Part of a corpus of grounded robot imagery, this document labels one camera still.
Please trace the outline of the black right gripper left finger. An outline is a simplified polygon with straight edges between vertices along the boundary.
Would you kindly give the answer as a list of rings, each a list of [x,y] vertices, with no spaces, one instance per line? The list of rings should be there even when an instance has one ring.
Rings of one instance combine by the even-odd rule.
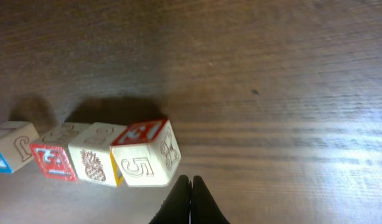
[[[149,224],[189,224],[190,181],[180,175],[159,211]]]

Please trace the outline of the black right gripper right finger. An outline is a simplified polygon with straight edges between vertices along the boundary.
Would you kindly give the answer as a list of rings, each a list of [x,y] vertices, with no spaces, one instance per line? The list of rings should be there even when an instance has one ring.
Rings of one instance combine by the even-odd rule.
[[[193,177],[190,199],[191,224],[230,224],[199,175]]]

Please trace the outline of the wooden 5 block red side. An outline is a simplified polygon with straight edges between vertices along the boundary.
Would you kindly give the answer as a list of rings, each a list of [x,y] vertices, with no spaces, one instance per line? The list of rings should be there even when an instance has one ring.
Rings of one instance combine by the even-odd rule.
[[[110,149],[130,187],[168,185],[182,158],[168,119],[129,125]]]

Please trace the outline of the wooden pineapple block yellow side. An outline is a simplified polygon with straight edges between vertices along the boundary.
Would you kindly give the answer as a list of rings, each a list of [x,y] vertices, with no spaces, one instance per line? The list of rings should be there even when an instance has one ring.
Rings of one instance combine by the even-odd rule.
[[[119,187],[123,175],[115,162],[110,144],[126,126],[93,123],[68,143],[73,167],[80,180]]]

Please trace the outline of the red E wooden block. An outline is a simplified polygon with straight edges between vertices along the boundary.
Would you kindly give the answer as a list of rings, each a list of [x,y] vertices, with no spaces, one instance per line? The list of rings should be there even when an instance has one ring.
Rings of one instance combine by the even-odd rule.
[[[51,179],[77,181],[68,144],[89,126],[87,123],[62,123],[32,141],[29,147],[43,175]]]

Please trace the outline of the blue 5 wooden block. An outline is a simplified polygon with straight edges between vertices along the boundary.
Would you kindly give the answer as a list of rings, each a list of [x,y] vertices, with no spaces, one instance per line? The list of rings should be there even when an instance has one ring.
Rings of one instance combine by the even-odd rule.
[[[27,121],[0,124],[0,173],[12,174],[33,160],[29,144],[38,139],[35,126]]]

